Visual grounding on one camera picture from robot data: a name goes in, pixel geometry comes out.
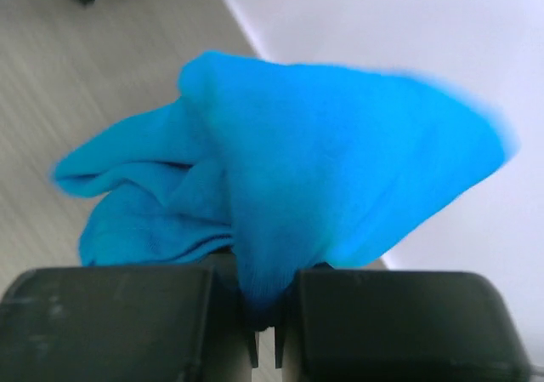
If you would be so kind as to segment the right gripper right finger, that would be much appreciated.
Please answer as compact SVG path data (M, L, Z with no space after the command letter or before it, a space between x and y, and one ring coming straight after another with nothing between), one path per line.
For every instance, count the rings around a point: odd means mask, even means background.
M471 272L300 271L275 329L285 381L528 381L493 284Z

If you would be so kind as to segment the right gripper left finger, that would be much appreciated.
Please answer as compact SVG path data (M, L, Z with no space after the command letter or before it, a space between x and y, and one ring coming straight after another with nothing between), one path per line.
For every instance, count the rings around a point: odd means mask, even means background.
M1 299L4 381L248 381L257 365L210 266L44 268Z

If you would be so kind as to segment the blue t shirt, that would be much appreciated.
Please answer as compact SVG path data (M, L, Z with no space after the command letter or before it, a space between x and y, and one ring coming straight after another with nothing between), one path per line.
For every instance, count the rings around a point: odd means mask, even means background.
M398 71L206 52L178 88L73 150L52 179L100 197L84 265L230 248L256 330L275 323L298 270L371 263L517 150L494 111Z

